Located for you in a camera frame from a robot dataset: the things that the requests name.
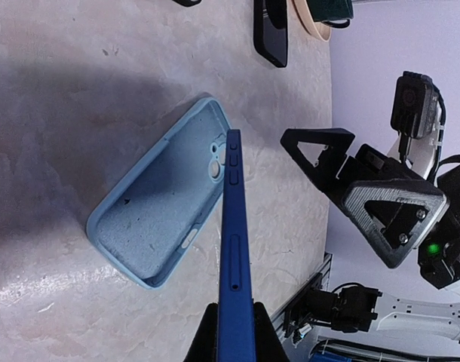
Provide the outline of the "blue edged smartphone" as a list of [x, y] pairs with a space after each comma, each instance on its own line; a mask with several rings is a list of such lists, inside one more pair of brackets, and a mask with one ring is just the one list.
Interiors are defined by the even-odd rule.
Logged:
[[226, 137], [216, 359], [255, 361], [253, 298], [241, 132]]

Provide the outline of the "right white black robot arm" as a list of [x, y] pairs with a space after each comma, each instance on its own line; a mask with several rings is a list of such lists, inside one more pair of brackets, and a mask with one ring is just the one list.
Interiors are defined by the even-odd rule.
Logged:
[[[416, 250], [420, 275], [460, 296], [460, 158], [432, 182], [368, 145], [347, 155], [353, 140], [342, 128], [288, 129], [281, 145], [387, 267]], [[306, 302], [302, 319], [335, 331], [397, 330], [460, 344], [460, 302], [403, 299], [359, 283], [313, 291]]]

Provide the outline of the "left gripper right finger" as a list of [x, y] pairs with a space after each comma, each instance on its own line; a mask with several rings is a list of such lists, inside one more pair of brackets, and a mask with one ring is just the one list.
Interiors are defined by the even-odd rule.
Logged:
[[274, 330], [265, 306], [261, 302], [253, 304], [256, 360], [258, 362], [286, 361], [287, 355]]

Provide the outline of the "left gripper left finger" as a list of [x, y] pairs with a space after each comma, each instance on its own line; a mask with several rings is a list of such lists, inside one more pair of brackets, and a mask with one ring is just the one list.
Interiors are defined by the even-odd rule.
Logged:
[[218, 304], [210, 303], [203, 314], [184, 362], [216, 361]]

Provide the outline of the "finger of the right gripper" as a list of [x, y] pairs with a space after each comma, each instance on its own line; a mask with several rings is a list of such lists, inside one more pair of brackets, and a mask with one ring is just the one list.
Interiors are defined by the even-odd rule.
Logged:
[[396, 268], [441, 220], [449, 200], [424, 180], [356, 181], [342, 207], [380, 260]]
[[289, 128], [281, 145], [317, 189], [334, 189], [354, 138], [343, 128]]

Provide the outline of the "light blue phone case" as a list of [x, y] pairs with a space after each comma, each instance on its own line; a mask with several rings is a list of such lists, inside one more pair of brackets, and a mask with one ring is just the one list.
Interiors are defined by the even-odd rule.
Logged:
[[184, 257], [222, 197], [229, 128], [198, 100], [91, 212], [89, 241], [129, 280], [157, 289]]

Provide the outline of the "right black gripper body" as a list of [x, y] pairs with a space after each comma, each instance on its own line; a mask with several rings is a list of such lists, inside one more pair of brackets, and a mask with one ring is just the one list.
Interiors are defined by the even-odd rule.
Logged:
[[437, 208], [437, 188], [364, 144], [354, 156], [349, 145], [324, 146], [316, 187], [342, 211], [425, 211]]

